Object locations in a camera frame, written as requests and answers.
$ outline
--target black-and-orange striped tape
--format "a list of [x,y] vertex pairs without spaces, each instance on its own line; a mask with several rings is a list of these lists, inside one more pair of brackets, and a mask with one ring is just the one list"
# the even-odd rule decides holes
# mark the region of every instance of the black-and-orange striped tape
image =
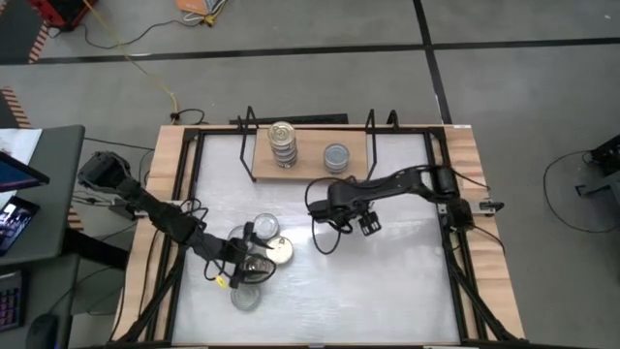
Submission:
[[19,128],[31,129],[32,125],[30,124],[28,117],[26,117],[26,113],[23,111],[23,108],[17,100],[16,94],[12,91],[12,89],[8,87],[3,88],[2,95],[4,96],[5,101],[7,101],[9,109],[15,117],[15,120],[17,120]]
[[30,54],[28,55],[29,64],[35,63],[39,60],[43,46],[46,44],[48,32],[49,27],[47,26],[47,23],[43,22],[43,24],[41,24],[41,29],[39,29],[39,34],[37,34],[37,39],[30,49]]
[[[28,117],[26,117],[26,113],[23,111],[23,108],[19,104],[15,92],[9,87],[4,87],[0,91],[2,92],[2,96],[4,97],[5,101],[7,101],[9,109],[13,113],[15,120],[17,120],[19,128],[31,129],[32,125],[30,124]],[[84,225],[81,223],[81,219],[79,219],[78,213],[72,206],[69,207],[67,223],[69,228],[73,230],[79,232],[82,232],[84,230]]]

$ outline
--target computer monitor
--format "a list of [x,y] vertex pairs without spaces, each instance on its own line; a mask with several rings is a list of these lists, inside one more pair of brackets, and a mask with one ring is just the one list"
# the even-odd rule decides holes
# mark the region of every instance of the computer monitor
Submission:
[[0,151],[0,193],[49,183],[49,178]]

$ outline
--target keyboard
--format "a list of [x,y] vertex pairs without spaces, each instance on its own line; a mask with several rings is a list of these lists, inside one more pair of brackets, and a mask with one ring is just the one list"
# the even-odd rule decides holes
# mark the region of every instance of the keyboard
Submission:
[[0,332],[23,326],[24,277],[21,271],[0,274]]

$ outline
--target yellow cable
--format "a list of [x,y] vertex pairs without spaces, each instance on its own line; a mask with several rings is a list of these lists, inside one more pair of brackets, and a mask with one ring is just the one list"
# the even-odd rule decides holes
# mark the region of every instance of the yellow cable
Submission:
[[92,5],[90,5],[90,3],[88,3],[87,0],[82,0],[82,2],[86,5],[86,7],[88,7],[88,9],[93,13],[93,16],[95,16],[95,18],[97,18],[97,20],[99,21],[99,23],[101,23],[101,25],[104,26],[104,28],[108,31],[108,34],[110,34],[112,36],[112,38],[116,41],[116,47],[123,53],[123,55],[125,56],[125,59],[127,59],[130,63],[132,63],[133,65],[135,65],[136,67],[138,67],[138,69],[140,69],[145,75],[147,75],[148,77],[150,77],[151,79],[153,79],[155,81],[155,83],[157,83],[158,85],[160,85],[162,87],[162,89],[164,89],[164,91],[166,93],[168,93],[168,95],[170,96],[170,98],[172,99],[172,104],[174,106],[174,112],[178,112],[178,102],[176,101],[176,98],[174,97],[174,93],[172,93],[168,87],[166,86],[166,84],[164,83],[164,81],[156,76],[156,75],[152,75],[149,74],[146,70],[144,70],[144,68],[141,67],[140,64],[138,64],[137,62],[135,62],[130,56],[129,53],[127,53],[127,51],[125,50],[125,48],[123,47],[123,44],[121,43],[120,39],[118,38],[118,35],[116,35],[116,32],[114,32],[114,30],[112,30],[112,28],[110,28],[108,26],[108,24],[106,23],[106,21],[101,17],[101,15],[95,10],[93,9]]
[[208,25],[208,26],[213,26],[215,25],[215,20],[217,19],[217,17],[222,13],[222,9],[224,9],[224,6],[226,5],[228,0],[222,0],[224,1],[222,3],[222,5],[220,5],[220,8],[217,9],[217,11],[214,14],[209,14],[207,16],[204,17],[204,22]]

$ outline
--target metal lid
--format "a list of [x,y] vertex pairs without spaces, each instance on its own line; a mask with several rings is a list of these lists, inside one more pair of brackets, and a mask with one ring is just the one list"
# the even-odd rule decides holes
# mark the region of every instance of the metal lid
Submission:
[[295,128],[284,121],[278,121],[269,128],[269,142],[276,146],[288,145],[295,140]]
[[272,238],[267,245],[271,249],[266,249],[267,258],[275,264],[284,264],[293,257],[293,243],[283,237]]
[[254,285],[240,284],[231,290],[231,302],[239,310],[254,309],[261,301],[261,289]]
[[349,164],[349,149],[339,143],[331,144],[325,149],[324,157],[329,169],[342,170]]
[[[229,239],[231,238],[243,238],[243,226],[232,228],[231,232],[229,233]],[[245,245],[248,247],[248,251],[254,248],[254,243],[250,241],[245,242]]]
[[254,218],[254,231],[257,237],[267,241],[278,234],[280,231],[280,224],[273,214],[261,213]]

